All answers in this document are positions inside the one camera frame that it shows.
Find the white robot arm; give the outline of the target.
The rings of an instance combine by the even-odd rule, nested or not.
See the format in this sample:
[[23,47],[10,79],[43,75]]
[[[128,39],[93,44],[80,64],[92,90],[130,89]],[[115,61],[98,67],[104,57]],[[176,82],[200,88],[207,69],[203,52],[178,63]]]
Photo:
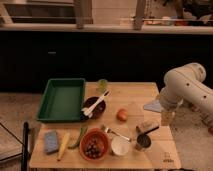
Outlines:
[[188,101],[203,112],[203,122],[213,127],[213,89],[203,84],[206,70],[199,63],[173,68],[164,75],[165,87],[159,94],[159,103],[174,110],[182,101]]

